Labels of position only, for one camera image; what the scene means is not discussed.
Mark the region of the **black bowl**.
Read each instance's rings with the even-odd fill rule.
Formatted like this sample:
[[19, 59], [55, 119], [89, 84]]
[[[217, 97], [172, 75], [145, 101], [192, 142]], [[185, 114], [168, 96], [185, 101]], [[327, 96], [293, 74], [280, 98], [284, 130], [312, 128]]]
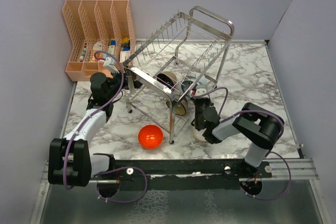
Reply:
[[170, 71], [163, 71], [156, 75], [156, 80], [171, 90], [178, 89], [178, 78], [177, 76]]

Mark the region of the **red bowl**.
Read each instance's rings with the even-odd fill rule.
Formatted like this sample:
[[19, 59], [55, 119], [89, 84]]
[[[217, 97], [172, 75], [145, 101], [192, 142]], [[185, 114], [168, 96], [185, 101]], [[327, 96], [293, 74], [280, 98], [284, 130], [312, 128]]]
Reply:
[[143, 148], [155, 149], [163, 142], [164, 134], [157, 125], [146, 125], [138, 133], [138, 141]]

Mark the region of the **blue and white bowl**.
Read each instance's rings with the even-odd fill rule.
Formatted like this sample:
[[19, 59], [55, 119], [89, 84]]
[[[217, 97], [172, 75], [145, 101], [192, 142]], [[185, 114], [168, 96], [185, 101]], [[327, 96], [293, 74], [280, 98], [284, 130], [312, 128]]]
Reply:
[[[185, 78], [183, 81], [182, 81], [182, 84], [181, 84], [181, 90], [183, 93], [185, 93], [187, 91], [187, 89], [192, 85], [192, 83], [196, 80], [196, 78], [194, 77], [190, 77], [190, 78]], [[189, 90], [189, 92], [187, 93], [187, 96], [191, 96], [193, 94], [193, 92], [196, 90], [196, 86], [195, 85], [192, 89]]]

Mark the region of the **beige speckled bowl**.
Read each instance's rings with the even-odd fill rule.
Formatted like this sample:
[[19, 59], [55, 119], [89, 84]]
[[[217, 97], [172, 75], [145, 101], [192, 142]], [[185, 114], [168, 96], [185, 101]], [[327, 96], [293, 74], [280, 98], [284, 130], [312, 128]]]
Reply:
[[205, 129], [198, 131], [195, 127], [192, 127], [192, 134], [195, 137], [195, 139], [200, 142], [207, 143], [207, 140], [203, 136], [204, 132], [205, 132]]

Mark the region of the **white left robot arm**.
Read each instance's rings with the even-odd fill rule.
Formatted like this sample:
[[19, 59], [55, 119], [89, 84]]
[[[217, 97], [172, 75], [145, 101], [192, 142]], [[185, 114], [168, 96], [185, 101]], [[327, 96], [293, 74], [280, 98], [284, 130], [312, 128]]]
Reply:
[[63, 185], [67, 190], [87, 186], [91, 177], [104, 179], [115, 175], [112, 155], [90, 154], [89, 143], [112, 116], [114, 100], [126, 86], [125, 74], [112, 78], [102, 72], [90, 77], [91, 95], [86, 113], [79, 124], [62, 138], [55, 138], [49, 146], [48, 182]]

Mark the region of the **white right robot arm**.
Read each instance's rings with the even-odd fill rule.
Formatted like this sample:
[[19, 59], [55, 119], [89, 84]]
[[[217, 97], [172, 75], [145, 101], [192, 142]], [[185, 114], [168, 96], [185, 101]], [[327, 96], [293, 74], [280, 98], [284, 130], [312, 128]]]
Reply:
[[253, 103], [246, 103], [232, 116], [221, 119], [209, 98], [193, 99], [195, 117], [194, 131], [210, 144], [219, 144], [228, 137], [241, 133], [251, 141], [241, 171], [246, 177], [254, 177], [260, 164], [273, 149], [284, 132], [284, 120]]

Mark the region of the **dark patterned cream-inside bowl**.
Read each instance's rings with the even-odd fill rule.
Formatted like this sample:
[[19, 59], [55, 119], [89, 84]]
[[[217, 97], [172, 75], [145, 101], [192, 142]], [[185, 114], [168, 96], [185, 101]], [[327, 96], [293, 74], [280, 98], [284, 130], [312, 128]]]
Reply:
[[188, 102], [187, 100], [182, 100], [180, 103], [177, 104], [175, 109], [175, 114], [179, 116], [185, 116], [188, 111]]

